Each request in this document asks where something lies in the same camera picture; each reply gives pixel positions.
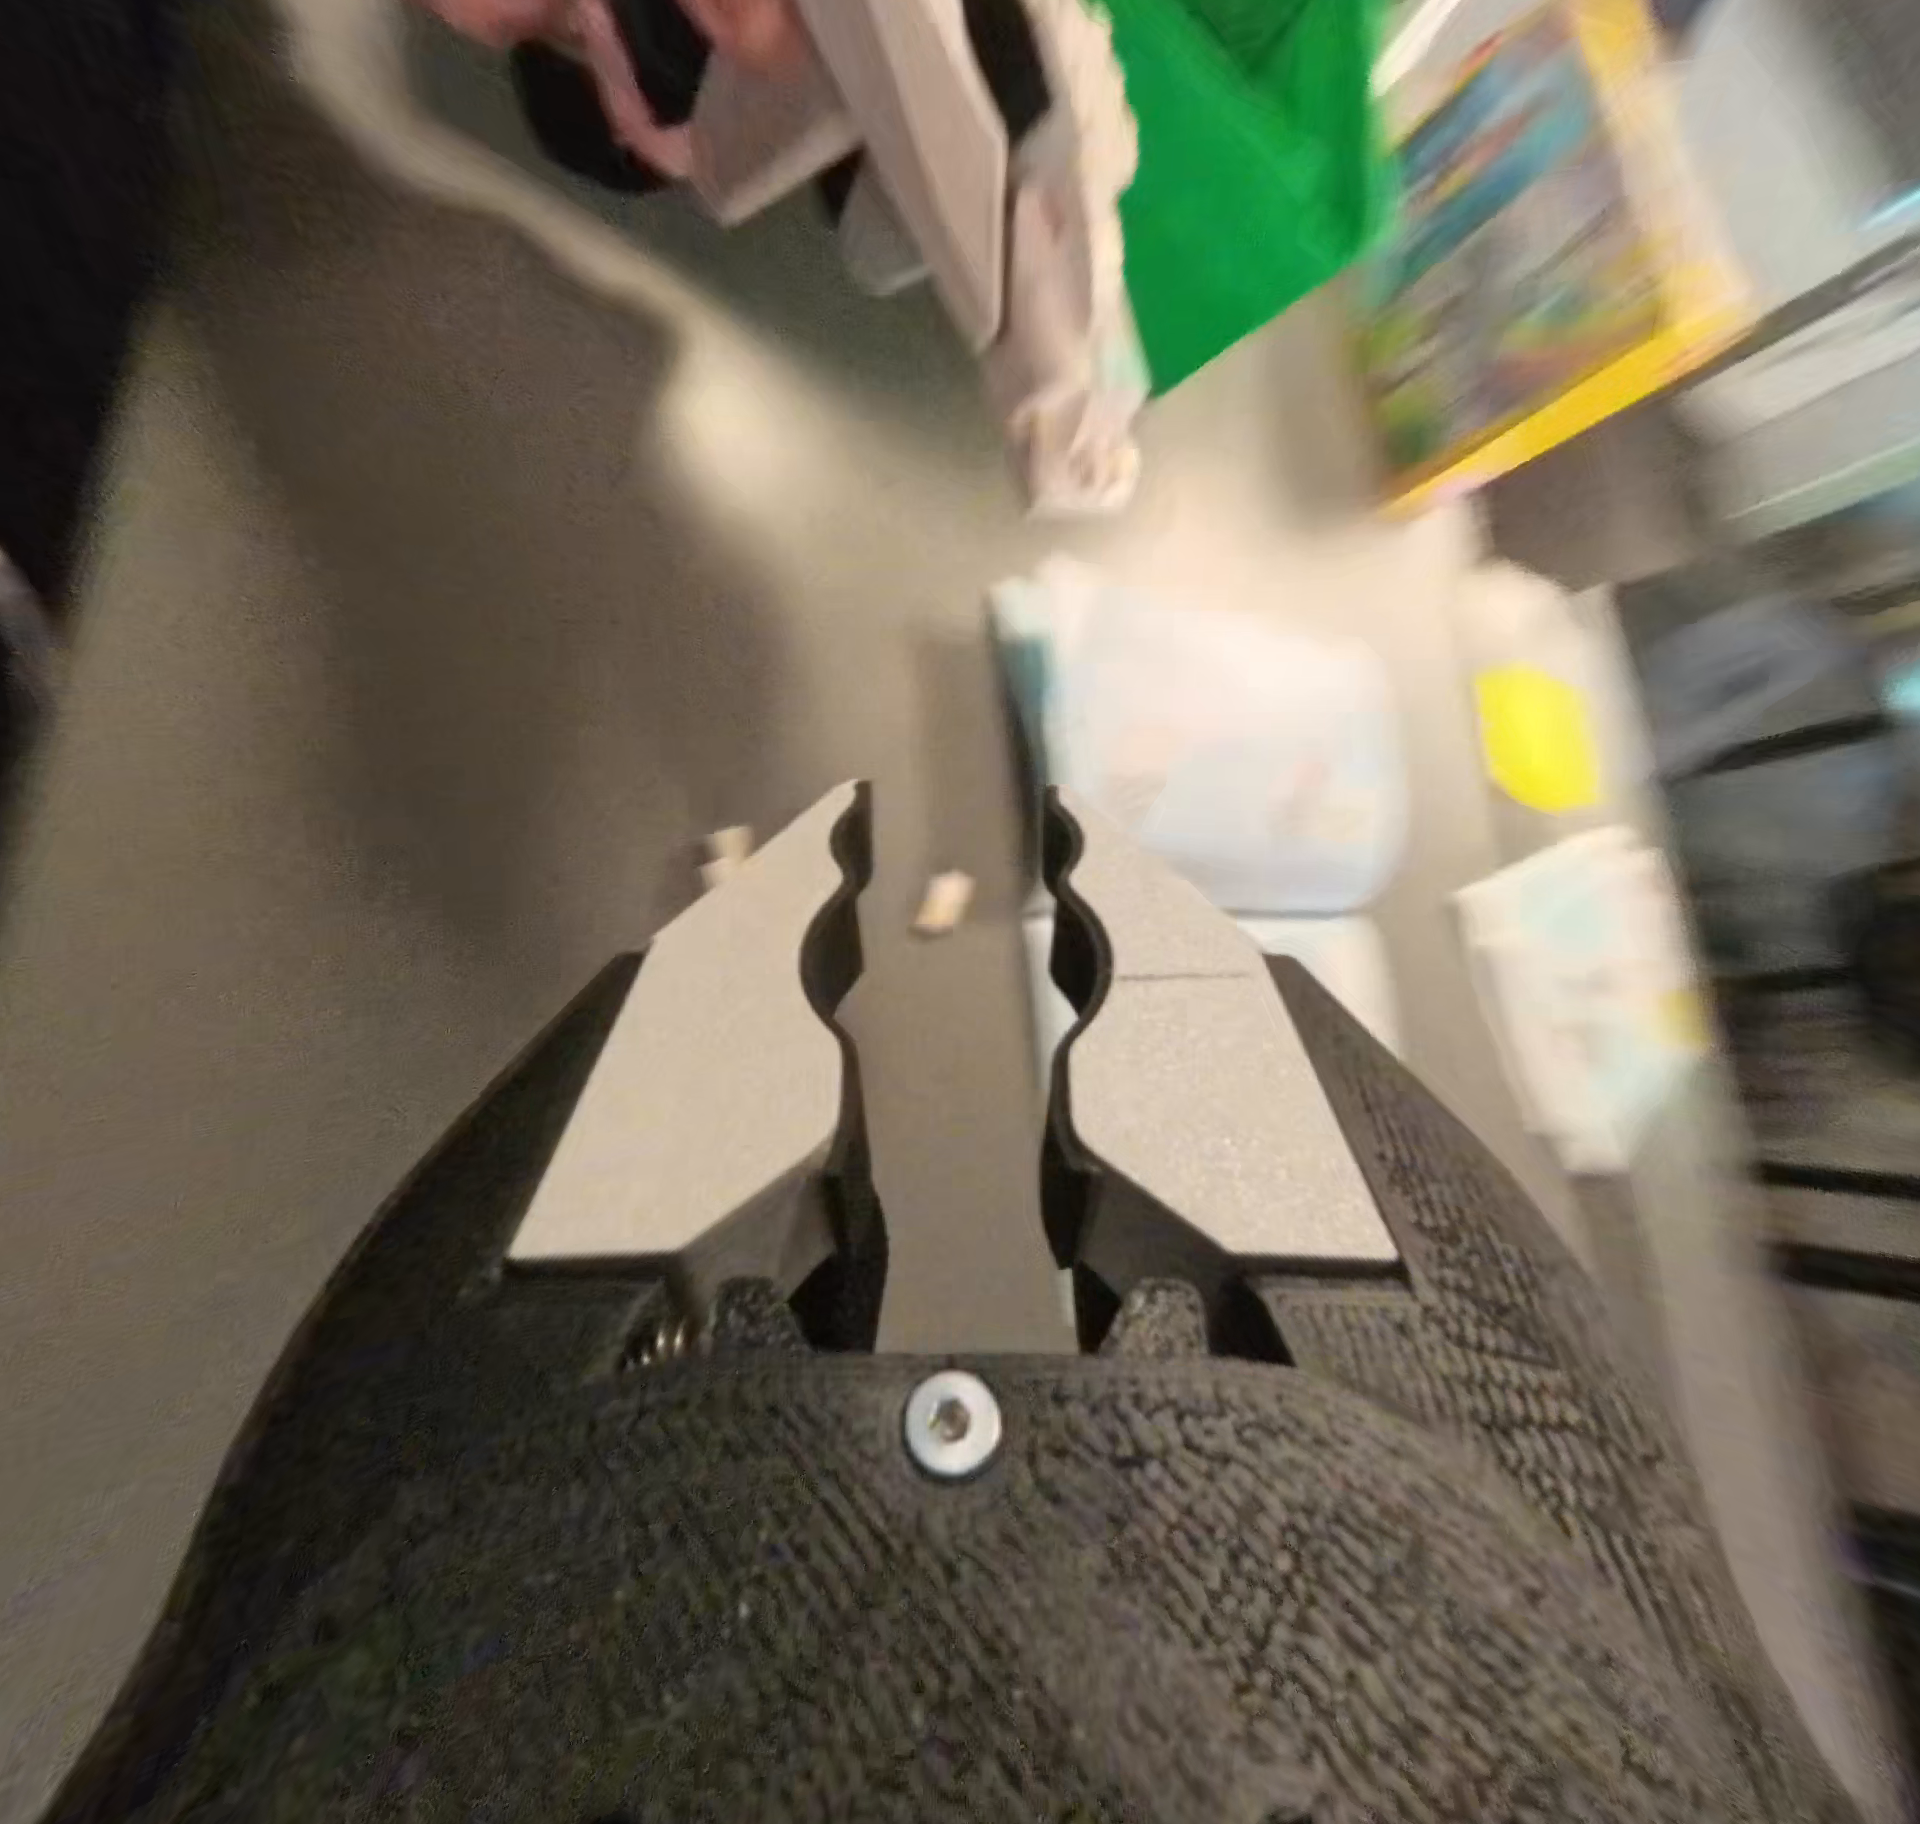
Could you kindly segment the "white toy brick assembly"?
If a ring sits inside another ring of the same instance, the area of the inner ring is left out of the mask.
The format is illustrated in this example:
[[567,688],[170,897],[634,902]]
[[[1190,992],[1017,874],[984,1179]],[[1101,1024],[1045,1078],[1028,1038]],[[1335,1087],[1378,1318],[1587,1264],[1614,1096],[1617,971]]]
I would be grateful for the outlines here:
[[1037,0],[1028,29],[1048,108],[1014,150],[1002,318],[981,364],[1027,510],[1093,517],[1134,496],[1150,395],[1120,219],[1139,129],[1101,7]]

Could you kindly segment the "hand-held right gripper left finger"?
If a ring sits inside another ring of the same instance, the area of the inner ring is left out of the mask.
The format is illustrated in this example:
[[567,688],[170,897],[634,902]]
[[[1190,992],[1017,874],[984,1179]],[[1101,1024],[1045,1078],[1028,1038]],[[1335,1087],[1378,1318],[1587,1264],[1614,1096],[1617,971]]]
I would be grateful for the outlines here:
[[822,794],[642,951],[512,1260],[827,1260],[847,1119],[831,942],[865,874],[867,789]]

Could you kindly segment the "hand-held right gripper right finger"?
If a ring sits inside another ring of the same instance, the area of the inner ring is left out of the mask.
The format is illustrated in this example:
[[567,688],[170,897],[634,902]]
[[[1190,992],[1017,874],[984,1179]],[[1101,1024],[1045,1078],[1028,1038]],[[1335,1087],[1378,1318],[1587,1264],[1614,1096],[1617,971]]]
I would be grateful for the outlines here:
[[1043,1231],[1095,1278],[1400,1278],[1401,1255],[1248,931],[1064,789],[1043,796]]

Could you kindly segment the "yellow sticky note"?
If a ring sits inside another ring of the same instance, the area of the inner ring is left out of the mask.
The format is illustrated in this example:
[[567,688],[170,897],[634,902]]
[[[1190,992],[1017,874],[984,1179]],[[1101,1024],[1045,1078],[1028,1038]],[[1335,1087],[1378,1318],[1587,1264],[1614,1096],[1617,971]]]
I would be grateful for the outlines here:
[[1583,691],[1536,664],[1477,670],[1473,698],[1487,779],[1543,816],[1595,811],[1603,775]]

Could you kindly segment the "green plastic bin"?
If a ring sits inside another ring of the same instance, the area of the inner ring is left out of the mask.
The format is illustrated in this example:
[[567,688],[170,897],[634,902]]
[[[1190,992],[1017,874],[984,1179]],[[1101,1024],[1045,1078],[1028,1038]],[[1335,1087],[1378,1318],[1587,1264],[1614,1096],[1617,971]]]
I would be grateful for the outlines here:
[[1090,0],[1139,165],[1124,281],[1165,397],[1371,250],[1394,207],[1373,70],[1391,0]]

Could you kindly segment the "yellow toy set box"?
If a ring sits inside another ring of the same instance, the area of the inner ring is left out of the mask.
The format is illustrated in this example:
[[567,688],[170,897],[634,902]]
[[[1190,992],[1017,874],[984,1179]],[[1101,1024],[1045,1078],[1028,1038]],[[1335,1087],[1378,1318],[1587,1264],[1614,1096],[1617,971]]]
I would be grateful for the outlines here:
[[1392,514],[1538,461],[1758,319],[1649,0],[1540,0],[1430,85],[1357,360]]

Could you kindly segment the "pale blue instruction booklet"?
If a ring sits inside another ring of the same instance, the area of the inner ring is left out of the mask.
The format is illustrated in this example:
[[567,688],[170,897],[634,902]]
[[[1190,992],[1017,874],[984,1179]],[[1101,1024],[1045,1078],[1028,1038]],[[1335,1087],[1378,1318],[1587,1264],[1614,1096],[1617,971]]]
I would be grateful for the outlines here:
[[1062,787],[1400,1050],[1375,904],[1407,850],[1410,774],[1379,655],[1069,558],[996,583],[987,622],[1027,850]]

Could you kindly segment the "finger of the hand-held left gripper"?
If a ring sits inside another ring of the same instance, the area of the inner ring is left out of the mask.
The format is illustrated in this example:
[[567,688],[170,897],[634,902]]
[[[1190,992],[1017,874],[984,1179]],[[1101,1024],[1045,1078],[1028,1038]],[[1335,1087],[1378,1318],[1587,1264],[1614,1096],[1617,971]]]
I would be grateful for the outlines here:
[[929,283],[967,347],[1004,315],[1015,138],[1048,108],[1034,0],[798,0],[855,134],[839,254],[872,296]]

